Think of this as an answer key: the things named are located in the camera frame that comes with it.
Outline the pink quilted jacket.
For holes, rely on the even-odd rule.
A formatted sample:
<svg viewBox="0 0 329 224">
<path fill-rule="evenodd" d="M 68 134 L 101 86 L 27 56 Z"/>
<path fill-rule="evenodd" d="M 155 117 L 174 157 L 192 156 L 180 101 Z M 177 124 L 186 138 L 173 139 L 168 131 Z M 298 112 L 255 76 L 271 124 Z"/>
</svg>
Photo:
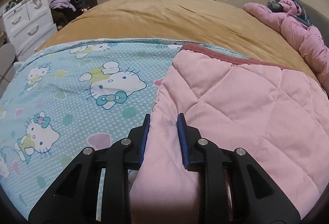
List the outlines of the pink quilted jacket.
<svg viewBox="0 0 329 224">
<path fill-rule="evenodd" d="M 185 44 L 157 91 L 130 192 L 133 223 L 197 222 L 200 177 L 183 166 L 180 113 L 218 147 L 245 149 L 302 217 L 328 185 L 328 97 L 317 81 Z"/>
</svg>

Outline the purple clothing pile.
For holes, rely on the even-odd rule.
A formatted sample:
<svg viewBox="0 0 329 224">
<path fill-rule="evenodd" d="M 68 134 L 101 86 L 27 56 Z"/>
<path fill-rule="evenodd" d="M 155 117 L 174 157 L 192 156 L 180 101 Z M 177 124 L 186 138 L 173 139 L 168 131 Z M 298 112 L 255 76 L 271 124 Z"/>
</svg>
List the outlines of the purple clothing pile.
<svg viewBox="0 0 329 224">
<path fill-rule="evenodd" d="M 70 8 L 72 11 L 76 11 L 76 8 L 72 5 L 71 0 L 52 0 L 49 3 L 51 9 L 64 9 Z"/>
</svg>

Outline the Hello Kitty blue sheet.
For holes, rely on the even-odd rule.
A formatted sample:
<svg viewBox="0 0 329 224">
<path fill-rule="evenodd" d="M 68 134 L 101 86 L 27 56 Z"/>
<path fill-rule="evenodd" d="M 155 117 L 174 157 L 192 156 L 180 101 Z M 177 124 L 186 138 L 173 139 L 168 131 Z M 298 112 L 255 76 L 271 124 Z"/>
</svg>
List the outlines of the Hello Kitty blue sheet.
<svg viewBox="0 0 329 224">
<path fill-rule="evenodd" d="M 105 149 L 151 115 L 140 170 L 129 171 L 134 223 L 197 223 L 200 181 L 182 164 L 177 116 L 219 122 L 244 68 L 181 44 L 106 39 L 48 48 L 15 65 L 1 98 L 1 187 L 23 217 L 85 147 Z"/>
</svg>

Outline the tan bed blanket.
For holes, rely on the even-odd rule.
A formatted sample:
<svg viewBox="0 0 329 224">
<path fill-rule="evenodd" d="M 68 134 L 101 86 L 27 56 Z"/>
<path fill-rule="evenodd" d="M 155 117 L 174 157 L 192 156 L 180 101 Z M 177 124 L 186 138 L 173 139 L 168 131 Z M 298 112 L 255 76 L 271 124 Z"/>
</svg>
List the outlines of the tan bed blanket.
<svg viewBox="0 0 329 224">
<path fill-rule="evenodd" d="M 212 0 L 109 0 L 71 21 L 38 49 L 99 38 L 207 43 L 316 78 L 279 33 L 243 9 Z"/>
</svg>

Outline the pink rumpled duvet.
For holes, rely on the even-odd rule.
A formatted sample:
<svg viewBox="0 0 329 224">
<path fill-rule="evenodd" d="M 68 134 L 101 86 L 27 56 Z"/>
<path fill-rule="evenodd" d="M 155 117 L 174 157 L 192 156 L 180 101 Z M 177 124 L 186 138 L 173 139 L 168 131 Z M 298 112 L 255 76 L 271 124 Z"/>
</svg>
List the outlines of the pink rumpled duvet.
<svg viewBox="0 0 329 224">
<path fill-rule="evenodd" d="M 243 10 L 281 34 L 328 91 L 328 47 L 299 0 L 272 0 L 267 5 L 250 2 Z"/>
</svg>

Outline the white drawer cabinet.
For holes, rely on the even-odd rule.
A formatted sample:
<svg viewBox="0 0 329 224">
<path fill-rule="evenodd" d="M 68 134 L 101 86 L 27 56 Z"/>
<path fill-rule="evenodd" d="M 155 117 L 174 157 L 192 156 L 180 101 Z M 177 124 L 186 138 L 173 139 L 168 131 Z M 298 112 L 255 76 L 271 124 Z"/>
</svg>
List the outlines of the white drawer cabinet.
<svg viewBox="0 0 329 224">
<path fill-rule="evenodd" d="M 17 59 L 25 61 L 57 33 L 48 0 L 20 1 L 1 15 L 1 31 Z"/>
</svg>

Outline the dark grey headboard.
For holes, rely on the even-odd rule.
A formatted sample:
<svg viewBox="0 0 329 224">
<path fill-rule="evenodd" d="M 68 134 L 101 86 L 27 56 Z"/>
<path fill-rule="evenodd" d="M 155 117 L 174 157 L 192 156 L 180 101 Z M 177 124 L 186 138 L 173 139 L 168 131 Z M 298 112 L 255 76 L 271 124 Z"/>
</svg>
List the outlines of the dark grey headboard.
<svg viewBox="0 0 329 224">
<path fill-rule="evenodd" d="M 329 46 L 329 19 L 326 18 L 323 14 L 315 10 L 313 7 L 308 4 L 301 2 L 301 5 L 305 9 L 307 15 L 310 17 L 310 21 L 314 26 L 316 26 L 324 40 L 324 44 Z"/>
</svg>

